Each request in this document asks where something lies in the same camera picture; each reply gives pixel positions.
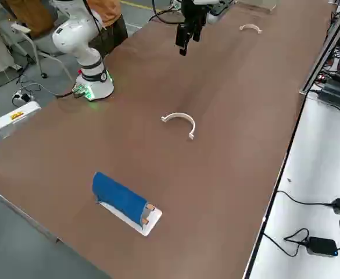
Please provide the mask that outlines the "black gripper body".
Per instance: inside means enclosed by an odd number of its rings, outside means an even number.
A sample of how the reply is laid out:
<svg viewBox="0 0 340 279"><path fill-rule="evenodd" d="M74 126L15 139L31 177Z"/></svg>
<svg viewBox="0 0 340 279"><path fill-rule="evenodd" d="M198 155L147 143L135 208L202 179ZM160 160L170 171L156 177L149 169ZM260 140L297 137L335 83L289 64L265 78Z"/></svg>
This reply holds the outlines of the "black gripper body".
<svg viewBox="0 0 340 279"><path fill-rule="evenodd" d="M206 24L208 4L197 4L192 0L182 0L181 13L184 17L184 26L200 26Z"/></svg>

